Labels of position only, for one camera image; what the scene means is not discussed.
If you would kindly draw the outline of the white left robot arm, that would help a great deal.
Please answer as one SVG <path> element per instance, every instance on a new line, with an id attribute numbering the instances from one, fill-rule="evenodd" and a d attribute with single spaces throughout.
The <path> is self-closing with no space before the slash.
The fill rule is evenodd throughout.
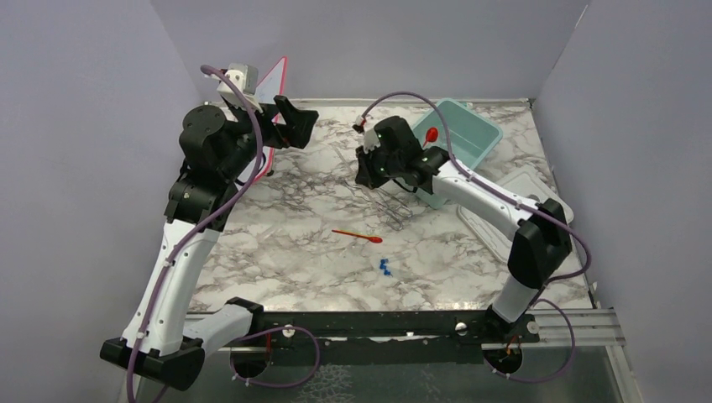
<path id="1" fill-rule="evenodd" d="M 247 187 L 264 147 L 305 148 L 318 117 L 281 95 L 253 113 L 202 105 L 185 115 L 179 137 L 184 160 L 170 189 L 154 271 L 123 334 L 102 345 L 103 360 L 183 391 L 218 349 L 235 339 L 250 345 L 263 337 L 264 308 L 239 297 L 193 324 L 186 314 L 233 198 Z"/>

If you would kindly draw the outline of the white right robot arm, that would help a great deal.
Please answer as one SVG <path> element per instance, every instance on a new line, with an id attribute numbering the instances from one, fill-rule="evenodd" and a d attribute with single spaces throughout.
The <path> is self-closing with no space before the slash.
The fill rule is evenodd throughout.
<path id="1" fill-rule="evenodd" d="M 489 308 L 493 313 L 484 319 L 484 330 L 497 342 L 514 335 L 520 317 L 572 252 L 562 205 L 519 196 L 465 168 L 447 149 L 422 147 L 399 116 L 358 131 L 363 135 L 356 149 L 358 185 L 376 189 L 402 180 L 457 203 L 510 240 L 510 276 Z"/>

